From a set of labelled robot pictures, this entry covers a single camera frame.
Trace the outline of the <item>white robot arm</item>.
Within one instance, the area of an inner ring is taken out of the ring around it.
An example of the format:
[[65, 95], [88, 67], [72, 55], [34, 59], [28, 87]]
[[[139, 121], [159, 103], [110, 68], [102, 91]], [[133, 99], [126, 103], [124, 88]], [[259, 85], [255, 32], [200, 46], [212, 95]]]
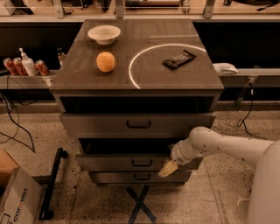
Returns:
[[221, 151], [255, 167], [247, 224], [280, 224], [280, 141], [225, 136], [206, 127], [171, 147], [158, 176], [165, 178], [181, 165]]

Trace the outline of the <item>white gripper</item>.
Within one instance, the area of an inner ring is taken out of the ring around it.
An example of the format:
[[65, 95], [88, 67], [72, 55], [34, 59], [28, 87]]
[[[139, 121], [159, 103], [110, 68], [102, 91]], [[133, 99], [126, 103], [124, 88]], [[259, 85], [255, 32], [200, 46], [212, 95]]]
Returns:
[[160, 178], [166, 178], [178, 169], [178, 165], [186, 165], [199, 157], [200, 150], [197, 150], [189, 139], [181, 140], [171, 147], [171, 160], [165, 161], [158, 176]]

